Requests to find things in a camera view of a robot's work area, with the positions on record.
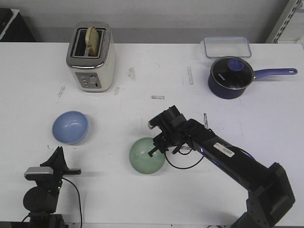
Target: toaster slot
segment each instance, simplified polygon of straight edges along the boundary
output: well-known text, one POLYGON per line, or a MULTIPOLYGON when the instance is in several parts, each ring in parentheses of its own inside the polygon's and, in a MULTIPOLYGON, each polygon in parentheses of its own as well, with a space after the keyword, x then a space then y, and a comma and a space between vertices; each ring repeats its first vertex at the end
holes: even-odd
POLYGON ((102 50, 102 44, 104 40, 105 30, 102 28, 96 28, 98 35, 100 37, 98 55, 90 56, 89 51, 86 48, 86 30, 87 28, 80 28, 77 31, 77 35, 74 41, 74 47, 72 49, 72 57, 74 58, 99 58, 102 50))

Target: blue saucepan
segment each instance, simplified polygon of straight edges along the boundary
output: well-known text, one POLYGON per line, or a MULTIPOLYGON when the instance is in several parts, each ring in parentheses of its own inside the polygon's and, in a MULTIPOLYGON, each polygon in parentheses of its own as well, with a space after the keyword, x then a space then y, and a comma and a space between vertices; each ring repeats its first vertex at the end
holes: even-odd
POLYGON ((263 69, 254 71, 241 58, 227 56, 217 59, 211 66, 208 85, 218 97, 234 99, 241 96, 253 80, 268 75, 295 75, 294 68, 263 69))

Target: table surface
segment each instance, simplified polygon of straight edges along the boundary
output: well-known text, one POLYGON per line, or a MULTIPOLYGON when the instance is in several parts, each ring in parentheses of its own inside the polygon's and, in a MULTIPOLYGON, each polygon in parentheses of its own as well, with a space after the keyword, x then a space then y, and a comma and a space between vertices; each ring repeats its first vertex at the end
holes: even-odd
MULTIPOLYGON (((137 173, 129 150, 159 129, 147 123, 172 105, 187 119, 203 123, 229 143, 269 167, 279 162, 287 172, 296 203, 278 223, 304 226, 304 52, 296 44, 250 44, 247 61, 254 70, 296 68, 297 75, 254 81, 233 100, 208 88, 214 60, 199 44, 115 44, 112 86, 103 93, 80 90, 66 65, 67 43, 0 43, 0 220, 20 221, 28 213, 22 200, 35 183, 23 174, 54 152, 52 123, 77 110, 90 122, 86 138, 62 145, 68 177, 79 188, 85 223, 232 224, 246 211, 247 191, 207 159, 190 170, 168 163, 151 175, 137 173), (153 99, 163 96, 164 99, 153 99)), ((200 158, 170 155, 179 166, 200 158)), ((79 222, 77 194, 69 183, 61 189, 57 213, 79 222)))

